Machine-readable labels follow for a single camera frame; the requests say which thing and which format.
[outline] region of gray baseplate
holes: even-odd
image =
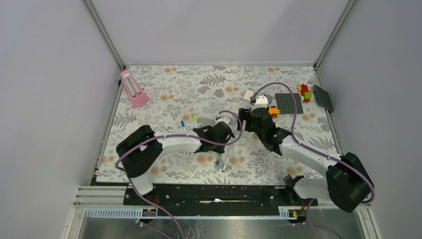
[[[326,108],[328,111],[333,112],[334,108],[331,103],[331,99],[327,91],[321,87],[314,85],[314,97],[315,102],[318,106]]]
[[[298,93],[294,93],[296,105],[298,107],[298,114],[303,114],[301,96]],[[281,111],[281,115],[289,115],[295,113],[295,106],[293,105],[293,99],[290,93],[276,93],[277,108]]]

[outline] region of white wall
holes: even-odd
[[[81,0],[0,3],[0,238],[57,239],[118,68]]]
[[[375,184],[383,239],[421,238],[420,0],[359,0],[320,68],[347,150]]]
[[[130,64],[313,63],[347,0],[94,0]]]

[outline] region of blue marker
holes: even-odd
[[[183,120],[182,120],[182,121],[180,121],[180,122],[182,123],[182,128],[183,128],[183,131],[186,133],[185,122],[183,122]]]

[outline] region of pink pencil case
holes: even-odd
[[[138,108],[146,104],[149,101],[144,89],[136,82],[135,78],[125,70],[120,73],[121,81],[123,82],[124,90],[132,102],[133,107]]]

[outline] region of floral pattern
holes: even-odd
[[[116,146],[140,126],[149,124],[156,132],[182,132],[180,121],[187,130],[213,125],[221,110],[237,112],[248,107],[242,101],[246,90],[257,90],[264,84],[280,81],[296,90],[301,84],[316,83],[312,67],[261,66],[130,66],[129,71],[145,88],[150,101],[137,109],[123,92],[107,139],[97,175],[98,182],[128,182],[123,172],[115,169],[118,159]],[[287,93],[281,86],[270,86],[263,93]],[[323,108],[315,101],[302,103],[304,114],[298,115],[296,136],[309,144],[335,152],[330,126]],[[277,126],[290,129],[293,115],[278,115]],[[236,123],[230,123],[235,131]],[[217,153],[175,153],[159,157],[148,173],[154,183],[280,185],[290,174],[293,177],[321,177],[300,162],[267,151],[257,135],[245,132],[239,142],[231,146],[228,164],[214,166]]]

